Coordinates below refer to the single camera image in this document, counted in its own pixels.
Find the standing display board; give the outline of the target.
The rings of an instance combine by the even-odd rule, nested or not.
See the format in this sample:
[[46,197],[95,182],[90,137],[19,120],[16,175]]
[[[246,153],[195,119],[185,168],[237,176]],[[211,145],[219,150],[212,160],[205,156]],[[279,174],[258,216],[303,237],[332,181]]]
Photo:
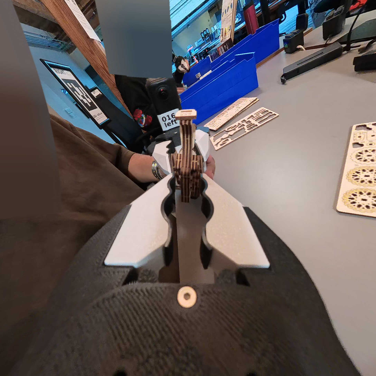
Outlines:
[[237,0],[223,0],[221,9],[220,44],[234,38]]

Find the wooden model assembly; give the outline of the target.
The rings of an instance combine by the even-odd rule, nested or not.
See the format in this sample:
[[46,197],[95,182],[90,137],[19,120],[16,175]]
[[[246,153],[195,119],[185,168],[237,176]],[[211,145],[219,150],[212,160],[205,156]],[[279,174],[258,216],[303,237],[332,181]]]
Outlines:
[[176,120],[180,124],[181,150],[170,155],[170,162],[181,191],[181,201],[189,203],[200,196],[200,180],[204,168],[204,158],[196,153],[195,130],[193,120],[197,117],[194,109],[179,110]]

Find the wooden cutout frame sheet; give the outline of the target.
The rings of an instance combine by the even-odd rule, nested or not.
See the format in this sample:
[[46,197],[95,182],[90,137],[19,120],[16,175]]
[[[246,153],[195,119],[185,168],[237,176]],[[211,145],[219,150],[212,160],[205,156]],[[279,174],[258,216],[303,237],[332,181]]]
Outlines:
[[278,113],[261,107],[243,119],[226,126],[210,138],[215,151],[241,139],[279,116]]

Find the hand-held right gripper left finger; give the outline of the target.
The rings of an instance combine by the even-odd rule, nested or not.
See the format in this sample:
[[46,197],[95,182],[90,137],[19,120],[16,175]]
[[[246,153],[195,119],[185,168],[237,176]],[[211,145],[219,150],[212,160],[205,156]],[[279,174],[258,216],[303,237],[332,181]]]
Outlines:
[[106,266],[159,271],[171,263],[172,228],[162,204],[172,193],[169,174],[134,200],[104,260]]

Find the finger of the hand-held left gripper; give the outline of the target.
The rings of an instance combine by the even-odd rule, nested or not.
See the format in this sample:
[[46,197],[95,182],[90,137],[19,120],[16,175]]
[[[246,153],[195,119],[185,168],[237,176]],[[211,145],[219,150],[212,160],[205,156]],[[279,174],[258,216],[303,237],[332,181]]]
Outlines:
[[203,161],[207,161],[210,152],[210,134],[209,129],[196,129],[195,130],[195,150],[197,155],[203,157]]
[[164,175],[170,175],[173,172],[170,161],[170,154],[173,153],[170,151],[171,147],[173,147],[172,140],[158,142],[152,153],[157,166]]

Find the black battery charger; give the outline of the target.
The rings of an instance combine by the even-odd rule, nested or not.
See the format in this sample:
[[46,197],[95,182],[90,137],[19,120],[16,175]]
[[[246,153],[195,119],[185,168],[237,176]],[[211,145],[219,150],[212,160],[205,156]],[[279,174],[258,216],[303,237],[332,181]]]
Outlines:
[[283,39],[284,51],[286,54],[292,54],[299,49],[299,46],[304,46],[304,31],[294,30],[286,34]]
[[341,33],[345,23],[345,9],[343,6],[330,11],[322,24],[323,40],[328,40],[335,35]]

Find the black power strip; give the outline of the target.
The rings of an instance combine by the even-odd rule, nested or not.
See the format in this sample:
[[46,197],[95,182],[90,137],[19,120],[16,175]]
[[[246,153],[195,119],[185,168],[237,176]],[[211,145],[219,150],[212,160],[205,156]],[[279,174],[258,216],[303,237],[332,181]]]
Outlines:
[[299,61],[290,64],[283,69],[283,74],[280,77],[282,84],[285,84],[287,80],[292,79],[300,74],[331,62],[334,59],[340,57],[343,53],[343,47],[340,43],[333,43]]

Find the wooden gear parts sheet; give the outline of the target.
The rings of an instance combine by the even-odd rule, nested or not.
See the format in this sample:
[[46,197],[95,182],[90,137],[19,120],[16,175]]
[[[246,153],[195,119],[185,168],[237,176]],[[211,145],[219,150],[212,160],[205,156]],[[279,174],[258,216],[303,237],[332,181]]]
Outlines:
[[351,127],[336,210],[376,218],[376,123]]

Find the stacked wooden parts sheets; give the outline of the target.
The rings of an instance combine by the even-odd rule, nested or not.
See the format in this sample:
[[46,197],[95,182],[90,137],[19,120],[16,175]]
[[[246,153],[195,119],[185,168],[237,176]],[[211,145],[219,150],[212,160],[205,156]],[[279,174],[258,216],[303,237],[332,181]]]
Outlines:
[[257,97],[241,97],[206,123],[205,127],[209,128],[211,131],[216,131],[258,101],[259,99]]

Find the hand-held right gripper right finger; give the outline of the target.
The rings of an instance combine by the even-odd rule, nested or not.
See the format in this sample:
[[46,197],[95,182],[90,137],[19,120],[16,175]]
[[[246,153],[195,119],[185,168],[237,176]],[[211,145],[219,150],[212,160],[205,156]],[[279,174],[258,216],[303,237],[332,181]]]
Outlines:
[[204,269],[268,269],[245,207],[209,177],[202,177],[202,266]]

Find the grey desk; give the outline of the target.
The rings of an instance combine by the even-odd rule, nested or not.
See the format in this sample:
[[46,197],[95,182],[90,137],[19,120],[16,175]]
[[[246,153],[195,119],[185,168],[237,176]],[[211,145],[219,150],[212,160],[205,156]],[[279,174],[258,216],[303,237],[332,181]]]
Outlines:
[[215,181],[262,219],[315,282],[343,346],[362,375],[375,375],[375,219],[338,213],[350,128],[375,121],[375,73],[354,72],[349,51],[280,82],[313,51],[284,51],[257,68],[259,101],[279,117],[219,151]]

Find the brown shirt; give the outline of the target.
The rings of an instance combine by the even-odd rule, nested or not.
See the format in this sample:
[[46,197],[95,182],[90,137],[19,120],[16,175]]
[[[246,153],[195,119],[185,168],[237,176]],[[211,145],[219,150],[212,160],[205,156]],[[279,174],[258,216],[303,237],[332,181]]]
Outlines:
[[128,174],[134,155],[50,115],[62,189],[53,215],[1,221],[1,337],[30,331],[82,246],[143,191]]

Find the framed marker poster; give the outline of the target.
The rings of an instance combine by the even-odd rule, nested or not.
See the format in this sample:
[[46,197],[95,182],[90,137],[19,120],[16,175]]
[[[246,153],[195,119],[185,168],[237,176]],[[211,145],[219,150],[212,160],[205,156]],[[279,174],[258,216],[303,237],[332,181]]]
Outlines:
[[89,91],[69,66],[45,59],[40,59],[40,61],[99,129],[103,129],[110,122],[110,119],[96,104]]

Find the dark grey flat case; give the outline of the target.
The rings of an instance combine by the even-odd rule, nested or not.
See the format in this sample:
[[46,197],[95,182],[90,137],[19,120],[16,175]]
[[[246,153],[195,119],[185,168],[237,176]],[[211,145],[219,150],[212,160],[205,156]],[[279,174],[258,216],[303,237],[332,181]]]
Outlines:
[[376,19],[368,20],[351,32],[350,43],[365,42],[376,38]]

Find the wooden beam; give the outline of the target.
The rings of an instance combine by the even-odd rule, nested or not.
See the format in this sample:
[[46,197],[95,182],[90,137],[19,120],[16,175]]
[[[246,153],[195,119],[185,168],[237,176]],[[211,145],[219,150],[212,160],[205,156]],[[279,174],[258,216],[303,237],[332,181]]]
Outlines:
[[41,2],[123,105],[127,113],[132,116],[116,87],[114,75],[109,73],[105,49],[77,3],[73,0],[42,0]]

